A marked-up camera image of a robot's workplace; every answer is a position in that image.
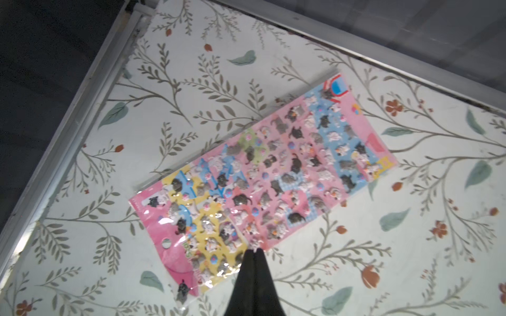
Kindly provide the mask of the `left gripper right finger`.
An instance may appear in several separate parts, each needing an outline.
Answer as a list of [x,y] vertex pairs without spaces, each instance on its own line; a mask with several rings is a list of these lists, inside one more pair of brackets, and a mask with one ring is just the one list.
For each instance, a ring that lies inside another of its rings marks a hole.
[[254,314],[260,316],[285,316],[279,301],[264,251],[254,253]]

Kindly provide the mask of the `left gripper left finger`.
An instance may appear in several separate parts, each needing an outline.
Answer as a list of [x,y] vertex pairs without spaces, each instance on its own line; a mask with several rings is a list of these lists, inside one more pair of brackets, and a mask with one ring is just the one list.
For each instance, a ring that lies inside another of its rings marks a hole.
[[225,316],[253,315],[254,311],[254,251],[247,250],[242,258],[234,289],[225,311]]

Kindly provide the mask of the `pink cat sticker sheet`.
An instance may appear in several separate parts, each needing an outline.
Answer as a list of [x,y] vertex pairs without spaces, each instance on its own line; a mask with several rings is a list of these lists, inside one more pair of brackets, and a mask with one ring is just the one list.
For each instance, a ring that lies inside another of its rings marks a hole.
[[397,166],[335,75],[130,199],[184,307]]

